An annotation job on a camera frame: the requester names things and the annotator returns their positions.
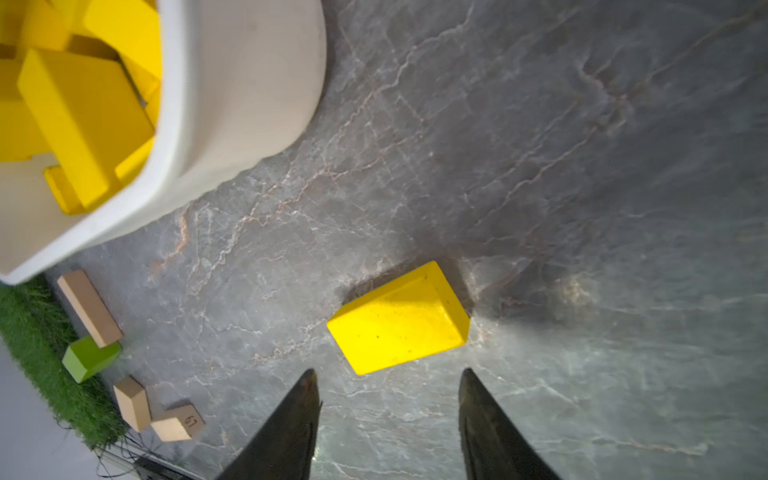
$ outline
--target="marble surface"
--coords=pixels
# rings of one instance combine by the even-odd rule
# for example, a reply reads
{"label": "marble surface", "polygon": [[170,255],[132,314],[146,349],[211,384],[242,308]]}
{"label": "marble surface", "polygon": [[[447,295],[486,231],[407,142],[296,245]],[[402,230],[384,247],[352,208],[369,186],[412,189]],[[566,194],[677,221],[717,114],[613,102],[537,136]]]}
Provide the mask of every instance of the marble surface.
{"label": "marble surface", "polygon": [[[324,8],[293,147],[48,272],[123,329],[105,381],[207,421],[161,452],[214,478],[314,367],[312,478],[464,478],[472,366],[563,478],[765,478],[768,2]],[[356,376],[325,322],[429,260],[468,344]]]}

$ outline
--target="white bin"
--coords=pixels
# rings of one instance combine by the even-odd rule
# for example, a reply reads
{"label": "white bin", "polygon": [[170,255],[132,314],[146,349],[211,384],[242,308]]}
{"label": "white bin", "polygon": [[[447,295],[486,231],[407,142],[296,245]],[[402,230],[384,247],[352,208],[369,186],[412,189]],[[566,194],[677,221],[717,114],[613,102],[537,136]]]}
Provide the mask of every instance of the white bin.
{"label": "white bin", "polygon": [[3,283],[156,220],[286,149],[310,122],[326,69],[319,0],[160,0],[158,7],[163,97],[144,169],[96,211],[72,217],[43,178],[52,156],[0,163]]}

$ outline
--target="yellow rectangular block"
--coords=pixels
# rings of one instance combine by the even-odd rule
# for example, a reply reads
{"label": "yellow rectangular block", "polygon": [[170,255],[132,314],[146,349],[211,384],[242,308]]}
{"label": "yellow rectangular block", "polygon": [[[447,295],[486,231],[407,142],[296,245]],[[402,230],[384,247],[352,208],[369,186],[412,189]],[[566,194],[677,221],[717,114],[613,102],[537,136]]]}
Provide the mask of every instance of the yellow rectangular block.
{"label": "yellow rectangular block", "polygon": [[66,273],[57,283],[100,349],[123,338],[120,327],[83,270]]}
{"label": "yellow rectangular block", "polygon": [[163,95],[163,86],[157,87],[157,90],[147,99],[147,106],[144,111],[147,112],[149,121],[157,128],[157,119],[160,117],[160,101]]}
{"label": "yellow rectangular block", "polygon": [[163,77],[160,17],[145,0],[93,0],[85,27],[155,78]]}
{"label": "yellow rectangular block", "polygon": [[69,31],[64,19],[48,0],[29,0],[22,31],[18,38],[17,57],[24,59],[29,48],[70,51],[108,59],[117,57],[112,47],[101,40],[76,35]]}
{"label": "yellow rectangular block", "polygon": [[0,0],[0,44],[16,45],[26,8],[26,0]]}
{"label": "yellow rectangular block", "polygon": [[436,262],[343,306],[328,330],[358,375],[464,345],[469,317]]}
{"label": "yellow rectangular block", "polygon": [[130,157],[120,162],[114,168],[115,174],[123,185],[128,185],[132,182],[141,172],[141,169],[144,168],[144,163],[152,152],[152,145],[154,145],[154,137],[147,140],[147,143],[141,145]]}
{"label": "yellow rectangular block", "polygon": [[0,60],[0,161],[27,160],[51,151],[16,88],[21,62]]}
{"label": "yellow rectangular block", "polygon": [[155,78],[150,72],[144,70],[130,58],[123,56],[121,59],[139,95],[141,95],[144,101],[149,101],[155,90],[160,87],[160,79]]}
{"label": "yellow rectangular block", "polygon": [[152,428],[163,442],[191,440],[205,423],[192,405],[168,410],[162,419],[152,422]]}
{"label": "yellow rectangular block", "polygon": [[49,0],[53,7],[58,11],[64,24],[67,25],[67,30],[76,35],[83,35],[85,37],[94,37],[95,35],[90,32],[83,25],[83,17],[85,11],[88,10],[88,6],[91,4],[91,0]]}
{"label": "yellow rectangular block", "polygon": [[61,166],[55,165],[46,168],[43,170],[43,176],[45,181],[48,182],[48,187],[51,189],[51,193],[53,193],[56,203],[62,212],[67,215],[85,213],[83,204],[80,203],[78,195],[74,192],[74,188],[72,188],[69,180],[67,180],[67,176]]}
{"label": "yellow rectangular block", "polygon": [[115,167],[154,135],[116,61],[32,48],[18,89],[86,210],[120,190]]}
{"label": "yellow rectangular block", "polygon": [[127,376],[115,385],[114,396],[118,399],[120,415],[133,430],[140,432],[152,423],[147,391],[133,377]]}

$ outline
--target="yellow blocks in bin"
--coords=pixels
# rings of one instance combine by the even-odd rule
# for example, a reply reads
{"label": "yellow blocks in bin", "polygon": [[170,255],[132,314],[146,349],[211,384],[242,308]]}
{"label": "yellow blocks in bin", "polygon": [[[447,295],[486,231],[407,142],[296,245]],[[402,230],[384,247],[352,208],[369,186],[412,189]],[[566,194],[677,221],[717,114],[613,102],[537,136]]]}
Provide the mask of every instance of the yellow blocks in bin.
{"label": "yellow blocks in bin", "polygon": [[156,127],[157,118],[160,116],[160,99],[163,94],[163,87],[160,86],[154,91],[151,97],[147,99],[147,106],[144,111],[147,112],[149,121]]}
{"label": "yellow blocks in bin", "polygon": [[99,58],[117,57],[117,53],[101,40],[69,31],[59,12],[48,0],[29,0],[22,32],[18,38],[17,56],[24,58],[29,48],[70,51]]}
{"label": "yellow blocks in bin", "polygon": [[0,162],[27,160],[50,151],[16,88],[21,69],[18,61],[0,60]]}
{"label": "yellow blocks in bin", "polygon": [[74,188],[67,180],[67,176],[64,174],[64,169],[59,165],[48,167],[43,170],[43,176],[45,181],[48,182],[48,188],[51,189],[56,203],[61,211],[67,215],[79,215],[84,214],[85,209],[83,204],[80,203],[78,195],[74,192]]}
{"label": "yellow blocks in bin", "polygon": [[155,78],[163,77],[160,17],[146,0],[92,0],[85,27]]}
{"label": "yellow blocks in bin", "polygon": [[83,17],[85,11],[91,4],[91,0],[48,0],[53,4],[54,8],[58,11],[61,18],[64,20],[64,24],[67,25],[67,30],[77,35],[83,35],[86,37],[93,37],[92,34],[84,25]]}
{"label": "yellow blocks in bin", "polygon": [[114,172],[120,179],[120,183],[128,185],[134,180],[141,172],[141,168],[144,167],[144,163],[149,158],[149,153],[152,152],[152,145],[154,145],[154,137],[147,140],[144,145],[141,145],[138,150],[126,158],[118,166],[115,167]]}
{"label": "yellow blocks in bin", "polygon": [[26,7],[26,0],[0,1],[0,44],[16,45]]}
{"label": "yellow blocks in bin", "polygon": [[18,89],[86,211],[120,190],[114,169],[154,135],[115,61],[33,48]]}
{"label": "yellow blocks in bin", "polygon": [[328,330],[355,373],[364,375],[464,345],[469,317],[430,262],[347,303]]}
{"label": "yellow blocks in bin", "polygon": [[128,70],[128,74],[131,76],[131,80],[136,85],[136,89],[139,90],[139,95],[141,95],[144,101],[149,101],[154,91],[160,87],[160,80],[130,58],[125,56],[121,58],[125,69]]}

